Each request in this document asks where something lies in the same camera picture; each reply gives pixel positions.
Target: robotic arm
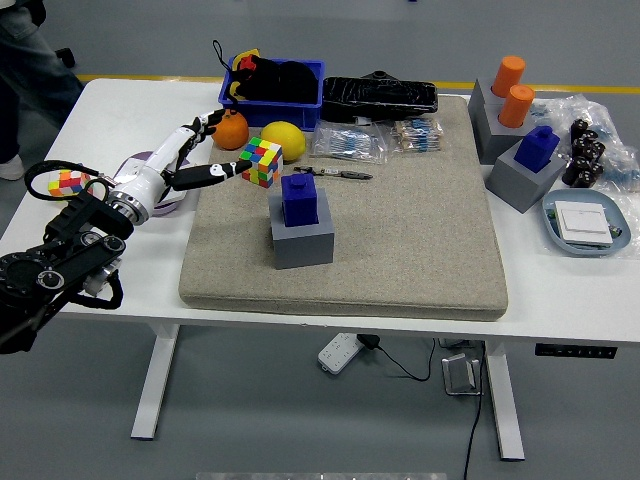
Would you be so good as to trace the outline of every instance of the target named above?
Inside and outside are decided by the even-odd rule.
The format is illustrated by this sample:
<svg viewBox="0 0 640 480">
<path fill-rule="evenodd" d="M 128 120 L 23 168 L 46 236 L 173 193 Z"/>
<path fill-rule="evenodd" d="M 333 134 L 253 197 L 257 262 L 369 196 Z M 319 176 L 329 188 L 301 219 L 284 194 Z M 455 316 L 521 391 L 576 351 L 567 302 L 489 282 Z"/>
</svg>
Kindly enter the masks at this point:
<svg viewBox="0 0 640 480">
<path fill-rule="evenodd" d="M 169 189 L 215 185 L 251 167 L 250 161 L 239 160 L 181 168 L 189 152 L 215 132 L 223 115 L 224 110 L 216 110 L 175 130 L 140 173 L 125 183 L 116 184 L 95 170 L 68 162 L 44 162 L 27 172 L 28 191 L 44 200 L 54 198 L 31 187 L 42 173 L 71 168 L 97 178 L 78 195 L 63 197 L 69 203 L 46 226 L 44 243 L 0 258 L 0 354 L 29 351 L 38 331 L 67 303 L 118 308 L 123 298 L 120 256 L 134 226 L 149 220 Z M 93 182 L 105 186 L 103 199 L 87 191 Z M 111 300 L 95 298 L 106 284 L 112 290 Z"/>
</svg>

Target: scissors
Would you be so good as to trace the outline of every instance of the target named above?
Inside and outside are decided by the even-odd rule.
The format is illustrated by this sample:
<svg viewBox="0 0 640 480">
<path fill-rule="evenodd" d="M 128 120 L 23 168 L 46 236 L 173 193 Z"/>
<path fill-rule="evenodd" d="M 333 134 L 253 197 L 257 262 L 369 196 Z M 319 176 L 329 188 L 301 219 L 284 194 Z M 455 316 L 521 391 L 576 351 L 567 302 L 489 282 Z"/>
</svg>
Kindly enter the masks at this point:
<svg viewBox="0 0 640 480">
<path fill-rule="evenodd" d="M 371 180 L 373 175 L 362 172 L 351 172 L 349 170 L 338 170 L 337 168 L 321 168 L 315 170 L 313 167 L 293 167 L 296 172 L 310 173 L 316 176 L 342 177 L 354 180 Z"/>
</svg>

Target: orange cylinder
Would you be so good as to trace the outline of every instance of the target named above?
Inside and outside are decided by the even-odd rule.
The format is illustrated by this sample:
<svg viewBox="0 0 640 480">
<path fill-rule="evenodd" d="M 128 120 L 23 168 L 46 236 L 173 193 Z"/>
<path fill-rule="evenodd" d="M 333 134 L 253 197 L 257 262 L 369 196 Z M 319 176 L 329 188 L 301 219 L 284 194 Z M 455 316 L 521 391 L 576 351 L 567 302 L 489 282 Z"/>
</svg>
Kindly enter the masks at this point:
<svg viewBox="0 0 640 480">
<path fill-rule="evenodd" d="M 536 93 L 526 85 L 514 85 L 504 100 L 498 121 L 508 128 L 519 128 L 529 112 Z"/>
<path fill-rule="evenodd" d="M 508 56 L 502 59 L 496 79 L 491 86 L 494 95 L 506 98 L 509 89 L 520 83 L 520 78 L 526 66 L 525 61 L 520 57 Z"/>
</svg>

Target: beige cushion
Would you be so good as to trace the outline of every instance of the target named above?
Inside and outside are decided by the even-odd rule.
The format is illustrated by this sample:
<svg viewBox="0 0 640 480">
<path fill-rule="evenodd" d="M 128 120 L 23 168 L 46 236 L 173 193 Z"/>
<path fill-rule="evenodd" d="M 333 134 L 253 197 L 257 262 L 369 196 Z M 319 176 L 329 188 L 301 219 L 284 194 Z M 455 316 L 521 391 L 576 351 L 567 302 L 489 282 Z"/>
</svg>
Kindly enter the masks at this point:
<svg viewBox="0 0 640 480">
<path fill-rule="evenodd" d="M 294 164 L 374 175 L 315 177 L 335 225 L 332 264 L 276 270 L 269 190 L 242 178 L 203 189 L 180 278 L 184 302 L 279 314 L 499 318 L 507 290 L 466 102 L 441 96 L 437 116 L 440 152 L 386 165 L 306 157 Z M 214 146 L 211 162 L 238 153 Z"/>
</svg>

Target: blue plastic bin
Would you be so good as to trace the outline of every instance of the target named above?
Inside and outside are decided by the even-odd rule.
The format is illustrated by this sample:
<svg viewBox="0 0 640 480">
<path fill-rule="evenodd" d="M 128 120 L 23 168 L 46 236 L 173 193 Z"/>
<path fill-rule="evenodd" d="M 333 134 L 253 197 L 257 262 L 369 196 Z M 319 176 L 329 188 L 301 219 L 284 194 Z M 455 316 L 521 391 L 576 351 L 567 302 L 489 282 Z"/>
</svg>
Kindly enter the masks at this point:
<svg viewBox="0 0 640 480">
<path fill-rule="evenodd" d="M 285 58 L 272 58 L 276 63 L 292 61 Z M 308 66 L 318 79 L 318 100 L 316 103 L 285 103 L 285 102 L 260 102 L 257 100 L 238 101 L 238 111 L 244 115 L 250 127 L 264 127 L 265 125 L 285 121 L 293 123 L 301 130 L 312 132 L 316 122 L 320 118 L 322 110 L 322 83 L 324 81 L 324 62 L 320 60 L 293 60 Z M 233 102 L 224 98 L 224 92 L 229 84 L 229 72 L 224 76 L 224 82 L 220 89 L 218 102 L 224 108 L 231 108 Z"/>
</svg>

